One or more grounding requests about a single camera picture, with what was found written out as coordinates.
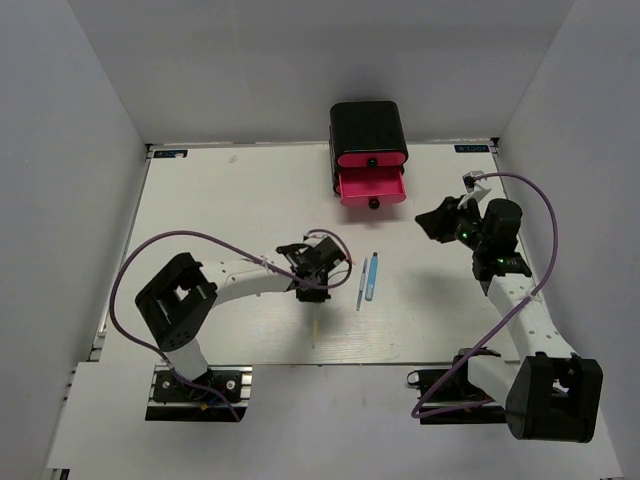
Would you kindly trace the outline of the yellow pencil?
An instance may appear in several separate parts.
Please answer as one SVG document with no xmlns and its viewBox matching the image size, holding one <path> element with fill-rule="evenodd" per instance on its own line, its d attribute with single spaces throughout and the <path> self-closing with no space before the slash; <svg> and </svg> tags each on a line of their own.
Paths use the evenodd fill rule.
<svg viewBox="0 0 640 480">
<path fill-rule="evenodd" d="M 311 347 L 313 349 L 315 349 L 317 345 L 318 327 L 319 327 L 319 320 L 321 316 L 320 311 L 321 311 L 321 305 L 315 304 L 312 309 L 313 315 L 312 315 Z"/>
</svg>

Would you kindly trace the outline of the pink top drawer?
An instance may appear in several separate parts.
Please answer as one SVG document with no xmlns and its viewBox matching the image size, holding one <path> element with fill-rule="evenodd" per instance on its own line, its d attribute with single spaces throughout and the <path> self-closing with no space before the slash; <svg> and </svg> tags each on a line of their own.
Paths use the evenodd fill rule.
<svg viewBox="0 0 640 480">
<path fill-rule="evenodd" d="M 336 160 L 340 168 L 377 168 L 402 166 L 408 155 L 402 151 L 347 152 Z"/>
</svg>

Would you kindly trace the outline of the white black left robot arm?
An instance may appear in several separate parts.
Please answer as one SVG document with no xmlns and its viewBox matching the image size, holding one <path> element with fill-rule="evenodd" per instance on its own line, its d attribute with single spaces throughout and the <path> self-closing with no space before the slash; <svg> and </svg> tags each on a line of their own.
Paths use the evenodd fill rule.
<svg viewBox="0 0 640 480">
<path fill-rule="evenodd" d="M 255 261 L 203 263 L 184 252 L 143 287 L 135 305 L 157 347 L 177 371 L 177 387 L 188 398 L 199 399 L 209 392 L 212 377 L 197 335 L 213 308 L 289 291 L 300 302 L 322 303 L 330 298 L 330 274 L 348 261 L 348 254 L 329 237 L 278 246 Z"/>
</svg>

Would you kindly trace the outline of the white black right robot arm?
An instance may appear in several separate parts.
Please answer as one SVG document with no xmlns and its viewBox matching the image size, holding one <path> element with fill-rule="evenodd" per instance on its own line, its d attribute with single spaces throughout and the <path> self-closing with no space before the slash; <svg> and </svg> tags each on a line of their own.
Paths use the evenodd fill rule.
<svg viewBox="0 0 640 480">
<path fill-rule="evenodd" d="M 535 295 L 531 270 L 516 250 L 521 219 L 521 208 L 510 200 L 493 199 L 481 211 L 476 200 L 455 197 L 416 216 L 430 239 L 458 241 L 471 250 L 474 277 L 505 319 L 519 358 L 513 366 L 486 346 L 464 348 L 454 357 L 454 371 L 425 393 L 452 393 L 442 413 L 495 403 L 519 440 L 588 443 L 603 371 L 596 360 L 577 354 Z"/>
</svg>

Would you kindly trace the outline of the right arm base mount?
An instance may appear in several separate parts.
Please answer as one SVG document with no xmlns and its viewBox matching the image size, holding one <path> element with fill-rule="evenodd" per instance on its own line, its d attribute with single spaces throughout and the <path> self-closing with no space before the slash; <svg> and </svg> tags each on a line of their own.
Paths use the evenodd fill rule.
<svg viewBox="0 0 640 480">
<path fill-rule="evenodd" d="M 409 388 L 419 391 L 411 417 L 421 425 L 505 424 L 504 409 L 468 378 L 467 364 L 451 376 L 449 368 L 414 369 L 406 376 Z"/>
</svg>

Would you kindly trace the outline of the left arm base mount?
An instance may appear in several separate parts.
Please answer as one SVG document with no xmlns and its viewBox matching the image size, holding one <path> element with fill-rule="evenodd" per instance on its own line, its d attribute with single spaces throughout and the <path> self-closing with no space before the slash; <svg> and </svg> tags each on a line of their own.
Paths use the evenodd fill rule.
<svg viewBox="0 0 640 480">
<path fill-rule="evenodd" d="M 249 405 L 252 368 L 210 366 L 194 383 L 184 384 L 168 367 L 157 366 L 152 376 L 145 413 L 151 422 L 236 423 Z"/>
</svg>

